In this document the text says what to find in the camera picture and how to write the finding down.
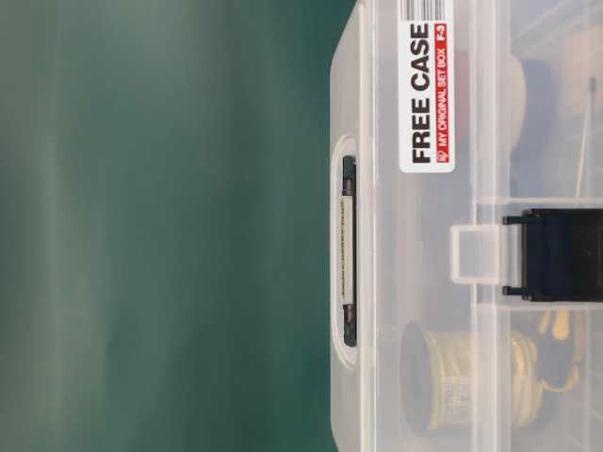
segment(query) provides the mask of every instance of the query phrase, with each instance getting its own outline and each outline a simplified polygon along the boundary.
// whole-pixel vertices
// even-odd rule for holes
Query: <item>clear plastic case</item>
[[[603,1],[448,3],[453,172],[399,167],[403,2],[359,1],[334,56],[335,440],[342,452],[601,450],[603,229],[580,212],[603,208]],[[344,156],[357,166],[351,238]],[[545,262],[525,220],[543,212],[556,225]],[[355,347],[340,294],[350,239]],[[564,289],[514,292],[536,280]]]

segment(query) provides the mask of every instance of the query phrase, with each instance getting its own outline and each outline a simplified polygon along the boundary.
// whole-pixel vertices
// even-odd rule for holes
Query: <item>green background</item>
[[[352,0],[0,0],[0,449],[333,451]]]

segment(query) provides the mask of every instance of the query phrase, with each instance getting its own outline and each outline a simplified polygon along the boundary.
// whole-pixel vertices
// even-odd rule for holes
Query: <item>sticker label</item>
[[[451,172],[454,152],[453,0],[399,2],[399,166]]]

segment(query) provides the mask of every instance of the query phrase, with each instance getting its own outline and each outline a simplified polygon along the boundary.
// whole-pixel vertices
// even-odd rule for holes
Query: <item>white plastic tab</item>
[[[500,242],[500,226],[453,226],[450,229],[451,279],[457,284],[499,284]]]

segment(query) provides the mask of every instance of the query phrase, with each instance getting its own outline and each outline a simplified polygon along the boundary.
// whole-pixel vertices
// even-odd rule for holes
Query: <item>plastic storage box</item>
[[[359,1],[331,85],[339,450],[602,450],[603,1]]]

